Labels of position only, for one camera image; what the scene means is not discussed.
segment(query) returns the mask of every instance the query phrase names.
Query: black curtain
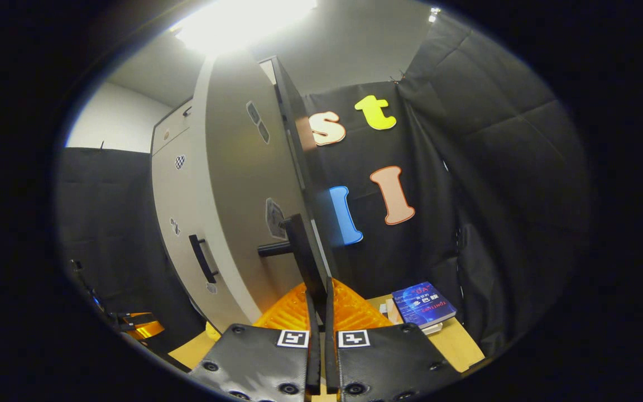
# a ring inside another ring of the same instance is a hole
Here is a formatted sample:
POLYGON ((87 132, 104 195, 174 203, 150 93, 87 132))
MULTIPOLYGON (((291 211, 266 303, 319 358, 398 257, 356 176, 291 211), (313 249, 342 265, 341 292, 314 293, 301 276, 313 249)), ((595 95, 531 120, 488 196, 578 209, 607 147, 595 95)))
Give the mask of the black curtain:
POLYGON ((56 217, 67 261, 79 260, 84 278, 109 311, 151 312, 165 331, 146 340, 166 358, 204 331, 168 260, 159 232, 149 154, 65 148, 59 161, 56 217))

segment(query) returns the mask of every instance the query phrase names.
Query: cabinet handle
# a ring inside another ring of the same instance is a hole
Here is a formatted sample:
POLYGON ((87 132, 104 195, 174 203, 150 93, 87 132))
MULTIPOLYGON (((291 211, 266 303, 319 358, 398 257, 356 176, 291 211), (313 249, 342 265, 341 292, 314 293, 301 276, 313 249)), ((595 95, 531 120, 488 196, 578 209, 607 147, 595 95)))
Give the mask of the cabinet handle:
POLYGON ((197 234, 190 234, 188 236, 190 239, 190 245, 192 246, 193 252, 195 252, 195 257, 197 258, 197 262, 200 264, 200 268, 202 269, 202 273, 205 274, 205 278, 207 278, 208 283, 217 283, 215 280, 215 275, 219 274, 219 271, 212 272, 210 270, 210 265, 207 265, 207 260, 205 260, 205 255, 202 253, 202 247, 200 247, 200 243, 204 243, 205 239, 198 239, 197 234))

